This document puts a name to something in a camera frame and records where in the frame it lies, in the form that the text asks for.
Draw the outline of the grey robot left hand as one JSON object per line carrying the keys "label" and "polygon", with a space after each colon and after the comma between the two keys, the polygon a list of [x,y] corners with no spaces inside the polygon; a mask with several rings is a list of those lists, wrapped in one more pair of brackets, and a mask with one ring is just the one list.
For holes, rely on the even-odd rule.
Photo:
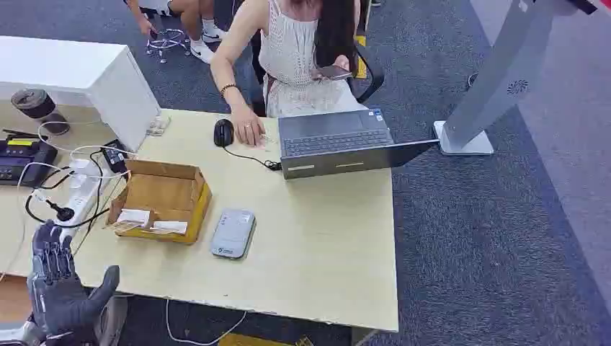
{"label": "grey robot left hand", "polygon": [[120,283],[120,268],[108,267],[102,284],[89,293],[76,273],[71,236],[48,220],[32,238],[32,272],[27,278],[34,323],[45,345],[98,345],[97,319]]}

